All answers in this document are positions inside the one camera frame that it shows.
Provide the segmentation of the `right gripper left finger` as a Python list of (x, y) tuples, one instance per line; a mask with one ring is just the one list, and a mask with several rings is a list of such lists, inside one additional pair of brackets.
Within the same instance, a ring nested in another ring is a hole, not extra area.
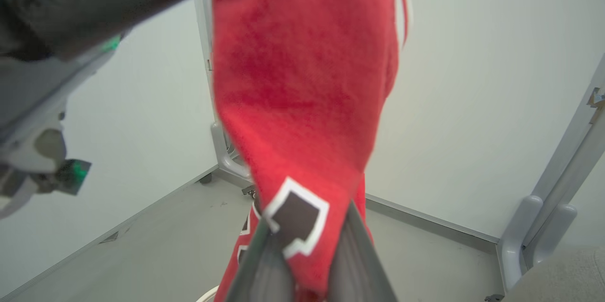
[(257, 227), (225, 298), (227, 302), (294, 302), (294, 279), (277, 238)]

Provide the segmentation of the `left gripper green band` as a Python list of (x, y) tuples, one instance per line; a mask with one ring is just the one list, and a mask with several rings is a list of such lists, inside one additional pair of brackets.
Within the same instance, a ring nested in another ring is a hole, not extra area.
[(69, 96), (124, 31), (181, 1), (1, 0), (1, 218), (36, 194), (78, 194), (92, 164), (67, 156)]

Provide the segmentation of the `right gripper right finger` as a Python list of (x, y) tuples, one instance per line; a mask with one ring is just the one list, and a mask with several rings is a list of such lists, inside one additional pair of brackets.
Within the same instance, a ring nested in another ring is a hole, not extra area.
[(396, 302), (369, 232), (353, 201), (330, 266), (329, 302)]

